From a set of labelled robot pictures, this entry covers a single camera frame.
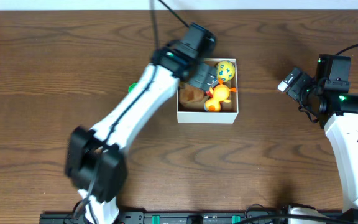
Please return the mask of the yellow ball blue letters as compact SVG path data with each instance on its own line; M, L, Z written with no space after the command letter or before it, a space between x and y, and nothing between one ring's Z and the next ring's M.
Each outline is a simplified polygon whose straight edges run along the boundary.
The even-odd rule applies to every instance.
M216 65L217 79L223 82L232 80L236 74L236 68L231 61L224 60Z

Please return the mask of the yellow rubber duck toy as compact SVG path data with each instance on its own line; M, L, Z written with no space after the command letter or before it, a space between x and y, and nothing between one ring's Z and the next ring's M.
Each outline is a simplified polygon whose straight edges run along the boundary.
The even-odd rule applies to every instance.
M209 99L204 103L205 110L207 112L220 112L221 103L230 103L231 93L236 92L237 88L229 88L221 79L218 79L218 84L214 88L209 88Z

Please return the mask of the brown plush toy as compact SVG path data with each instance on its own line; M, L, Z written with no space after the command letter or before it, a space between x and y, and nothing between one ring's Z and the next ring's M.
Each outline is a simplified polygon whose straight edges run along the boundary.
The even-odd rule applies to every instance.
M179 87L178 100L181 104L197 103L204 98L204 91L187 83L183 83Z

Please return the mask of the green round toy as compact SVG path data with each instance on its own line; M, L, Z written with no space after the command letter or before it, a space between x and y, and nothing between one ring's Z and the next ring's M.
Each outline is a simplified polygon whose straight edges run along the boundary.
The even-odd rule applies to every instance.
M132 83L128 88L128 92L130 93L136 86L137 86L137 83Z

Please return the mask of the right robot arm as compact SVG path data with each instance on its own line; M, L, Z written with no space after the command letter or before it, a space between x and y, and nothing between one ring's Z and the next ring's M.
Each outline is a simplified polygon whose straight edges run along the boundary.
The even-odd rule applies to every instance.
M340 176L345 217L358 221L358 95L349 93L351 58L319 55L316 75L295 67L278 89L324 129Z

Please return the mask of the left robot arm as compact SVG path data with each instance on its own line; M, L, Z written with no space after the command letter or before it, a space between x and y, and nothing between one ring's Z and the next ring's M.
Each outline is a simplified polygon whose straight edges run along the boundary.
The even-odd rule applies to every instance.
M116 197L128 171L127 152L153 114L178 90L180 82L210 86L213 75L203 60L216 45L213 33L192 23L180 40L157 48L137 85L90 129L74 129L68 141L65 175L82 200L74 216L88 223L114 223L119 215Z

